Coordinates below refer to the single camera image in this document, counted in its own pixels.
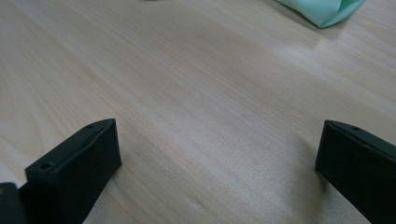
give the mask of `wood grain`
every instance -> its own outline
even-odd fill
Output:
[[[314,172],[323,121],[396,144],[396,6],[319,30],[270,0],[0,1],[0,182],[82,126],[123,166],[85,223],[367,223]]]

